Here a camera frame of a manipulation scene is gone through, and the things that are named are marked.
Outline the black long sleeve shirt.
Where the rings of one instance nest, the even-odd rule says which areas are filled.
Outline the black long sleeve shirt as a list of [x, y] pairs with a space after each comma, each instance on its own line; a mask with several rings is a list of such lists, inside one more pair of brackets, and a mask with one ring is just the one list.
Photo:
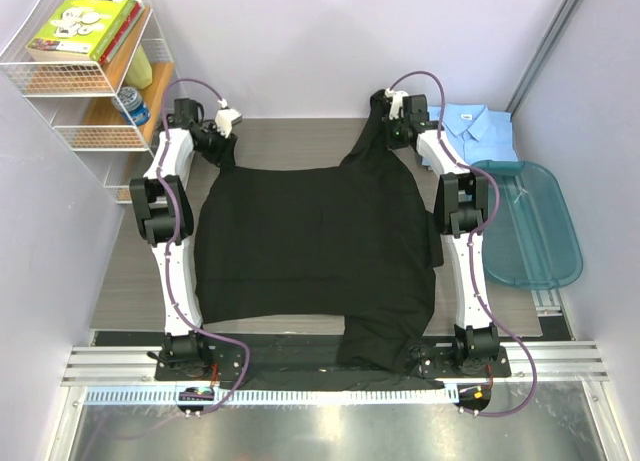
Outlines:
[[409, 370], [434, 315], [442, 248], [412, 173], [388, 147], [387, 111], [374, 93], [359, 138], [332, 167], [241, 167], [233, 142], [216, 144], [219, 172], [194, 242], [205, 323], [340, 316], [340, 363]]

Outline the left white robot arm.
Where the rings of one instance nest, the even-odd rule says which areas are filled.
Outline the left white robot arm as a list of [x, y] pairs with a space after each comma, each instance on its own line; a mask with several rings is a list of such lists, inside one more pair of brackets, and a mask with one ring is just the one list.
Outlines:
[[224, 98], [218, 104], [215, 117], [207, 121], [200, 103], [176, 100], [174, 113], [163, 122], [151, 165], [129, 185], [138, 232], [150, 246], [160, 275], [164, 335], [160, 351], [150, 357], [163, 379], [200, 380], [214, 366], [209, 340], [200, 332], [203, 318], [189, 261], [194, 215], [181, 175], [193, 154], [218, 164], [224, 150], [234, 146], [232, 128], [242, 115]]

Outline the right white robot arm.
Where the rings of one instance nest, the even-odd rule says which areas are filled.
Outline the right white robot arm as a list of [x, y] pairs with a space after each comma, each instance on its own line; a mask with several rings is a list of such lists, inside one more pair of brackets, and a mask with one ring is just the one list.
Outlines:
[[433, 215], [454, 269], [457, 311], [450, 350], [424, 354], [422, 372], [441, 361], [461, 377], [486, 375], [499, 357], [498, 328], [488, 304], [483, 267], [483, 225], [489, 218], [489, 180], [455, 151], [430, 120], [424, 95], [383, 91], [387, 137], [393, 147], [411, 146], [438, 176]]

